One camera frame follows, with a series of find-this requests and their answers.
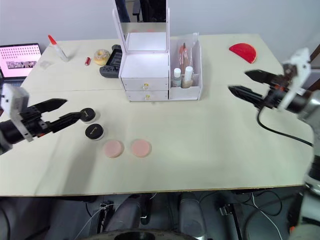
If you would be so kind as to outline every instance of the gray floor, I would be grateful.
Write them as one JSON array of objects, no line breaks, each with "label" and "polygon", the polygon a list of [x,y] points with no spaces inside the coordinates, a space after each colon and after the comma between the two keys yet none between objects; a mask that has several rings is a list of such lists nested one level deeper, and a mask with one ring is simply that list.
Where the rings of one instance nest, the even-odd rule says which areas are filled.
[{"label": "gray floor", "polygon": [[[272,189],[280,197],[295,193],[298,191],[296,187],[275,188]],[[204,214],[208,237],[213,240],[237,240],[237,234],[235,231],[235,225],[232,215],[221,216],[218,206],[222,203],[236,203],[237,201],[243,202],[249,198],[250,193],[243,195],[233,194],[231,191],[217,191],[215,193],[210,191],[195,192],[198,199],[202,199],[204,196],[210,194],[208,197],[203,198],[200,205]],[[178,209],[177,202],[179,193],[169,193],[170,206],[173,213],[174,228],[178,227]],[[98,209],[100,202],[110,200],[116,205],[122,203],[129,195],[105,195],[99,196],[96,201],[88,203],[90,212]],[[265,193],[255,198],[256,204],[267,203],[275,200],[276,197],[272,193]],[[275,217],[270,217],[274,223],[278,226],[283,239],[288,239],[287,228],[287,212],[289,204],[292,200],[286,200],[283,202],[283,209],[281,214]],[[280,204],[275,204],[266,208],[269,212],[277,212]],[[252,211],[253,207],[243,205],[242,209],[244,218],[246,218]],[[171,221],[168,214],[168,193],[158,193],[152,203],[152,214],[148,225],[141,225],[141,228],[150,229],[164,229],[169,230],[171,228]],[[45,236],[45,240],[73,240],[81,228],[89,219],[89,215],[86,211],[86,205],[84,202],[78,201],[66,201],[58,200],[52,210],[51,214],[51,227]],[[84,238],[88,236],[90,224],[82,231],[79,237]],[[251,240],[277,240],[280,239],[275,227],[261,214],[257,214],[251,221],[248,234]]]}]

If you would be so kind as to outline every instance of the black device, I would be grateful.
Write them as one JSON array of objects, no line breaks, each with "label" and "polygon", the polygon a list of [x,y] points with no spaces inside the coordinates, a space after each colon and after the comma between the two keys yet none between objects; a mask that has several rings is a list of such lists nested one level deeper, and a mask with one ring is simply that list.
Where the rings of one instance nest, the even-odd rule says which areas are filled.
[{"label": "black device", "polygon": [[122,59],[122,50],[120,45],[112,46],[112,53],[106,64],[100,67],[100,74],[105,78],[118,78],[120,64]]}]

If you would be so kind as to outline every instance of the white drawer organizer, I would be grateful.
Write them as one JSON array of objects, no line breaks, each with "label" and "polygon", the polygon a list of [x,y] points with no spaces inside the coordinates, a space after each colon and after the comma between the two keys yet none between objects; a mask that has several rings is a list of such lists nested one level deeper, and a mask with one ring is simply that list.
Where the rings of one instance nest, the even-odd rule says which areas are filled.
[{"label": "white drawer organizer", "polygon": [[[203,81],[199,41],[192,49],[193,73],[197,75],[197,78],[193,79],[193,84],[189,88],[171,87],[173,69],[179,67],[179,46],[177,40],[170,40],[168,0],[166,1],[166,22],[163,23],[139,22],[134,23],[135,29],[131,29],[130,26],[128,27],[130,23],[120,22],[115,2],[112,15],[122,49],[119,79],[129,101],[200,99]],[[142,32],[137,32],[138,25],[141,26]],[[152,30],[146,30],[148,25],[152,27]]]}]

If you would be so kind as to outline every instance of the red object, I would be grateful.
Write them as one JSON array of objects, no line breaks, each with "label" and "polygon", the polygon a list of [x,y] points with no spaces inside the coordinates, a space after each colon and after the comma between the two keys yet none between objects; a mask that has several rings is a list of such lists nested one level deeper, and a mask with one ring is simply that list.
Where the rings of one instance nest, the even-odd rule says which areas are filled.
[{"label": "red object", "polygon": [[248,43],[238,43],[229,48],[229,50],[242,57],[248,63],[252,64],[257,58],[256,49]]},{"label": "red object", "polygon": [[57,44],[56,40],[54,40],[54,38],[51,35],[48,35],[48,38],[49,38],[50,42],[52,43],[52,45]]},{"label": "red object", "polygon": [[87,57],[87,58],[85,59],[84,65],[88,66],[88,65],[90,64],[90,62],[91,62],[91,58],[90,58],[90,57]]}]

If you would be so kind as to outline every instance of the table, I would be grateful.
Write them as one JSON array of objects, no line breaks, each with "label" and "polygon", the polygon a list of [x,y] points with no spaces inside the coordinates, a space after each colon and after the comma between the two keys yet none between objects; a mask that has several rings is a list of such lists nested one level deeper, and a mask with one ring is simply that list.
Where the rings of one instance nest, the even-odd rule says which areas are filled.
[{"label": "table", "polygon": [[[115,42],[103,41],[109,46]],[[85,43],[95,42],[78,41],[81,54],[89,54]],[[257,49],[254,64],[229,52],[228,46],[239,42]],[[84,89],[86,79],[78,73],[78,80],[70,78],[61,88],[54,84],[39,87],[41,75],[48,73],[35,67],[23,83],[30,92],[30,104],[50,98],[68,99],[60,109],[45,113],[44,120],[54,121],[68,112],[91,107],[100,113],[96,123],[106,133],[103,139],[91,141],[84,134],[88,125],[78,121],[60,132],[16,144],[0,157],[0,195],[105,195],[301,185],[313,157],[312,149],[259,127],[257,110],[227,88],[239,84],[264,94],[268,87],[251,81],[243,72],[263,69],[281,73],[281,65],[256,34],[205,35],[200,36],[200,43],[204,85],[200,101],[129,102],[119,80],[105,78],[103,85],[93,75]],[[51,51],[47,48],[40,62],[49,61]],[[70,64],[79,61],[80,69],[80,59],[84,57],[77,53]],[[99,69],[94,63],[89,67]],[[68,75],[71,72],[60,74],[56,84],[62,84]],[[309,126],[292,113],[265,109],[261,121],[312,141]],[[125,150],[120,157],[104,156],[103,145],[109,139],[123,142]],[[151,154],[145,158],[133,156],[130,146],[134,139],[149,141]]]}]

